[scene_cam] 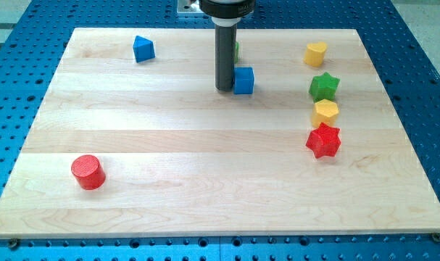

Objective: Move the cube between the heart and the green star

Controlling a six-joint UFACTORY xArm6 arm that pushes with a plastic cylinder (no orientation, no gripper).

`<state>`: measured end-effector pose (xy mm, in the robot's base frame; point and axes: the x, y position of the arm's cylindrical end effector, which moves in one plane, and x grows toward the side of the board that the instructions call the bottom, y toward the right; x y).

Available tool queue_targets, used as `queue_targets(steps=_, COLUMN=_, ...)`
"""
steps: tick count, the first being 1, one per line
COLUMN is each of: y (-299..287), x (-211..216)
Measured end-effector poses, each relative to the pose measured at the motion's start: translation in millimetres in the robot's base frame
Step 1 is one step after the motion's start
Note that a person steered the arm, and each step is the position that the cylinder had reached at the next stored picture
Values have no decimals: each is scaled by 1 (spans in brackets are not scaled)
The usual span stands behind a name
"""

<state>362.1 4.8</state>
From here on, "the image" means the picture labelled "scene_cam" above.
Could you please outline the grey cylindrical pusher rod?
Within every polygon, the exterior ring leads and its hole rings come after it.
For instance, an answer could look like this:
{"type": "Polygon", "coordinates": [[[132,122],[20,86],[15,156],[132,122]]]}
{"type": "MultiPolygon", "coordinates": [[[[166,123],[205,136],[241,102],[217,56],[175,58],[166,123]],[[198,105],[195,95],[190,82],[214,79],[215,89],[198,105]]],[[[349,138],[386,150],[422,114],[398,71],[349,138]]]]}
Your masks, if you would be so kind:
{"type": "Polygon", "coordinates": [[[236,31],[240,18],[212,18],[215,24],[215,87],[231,91],[234,85],[236,31]]]}

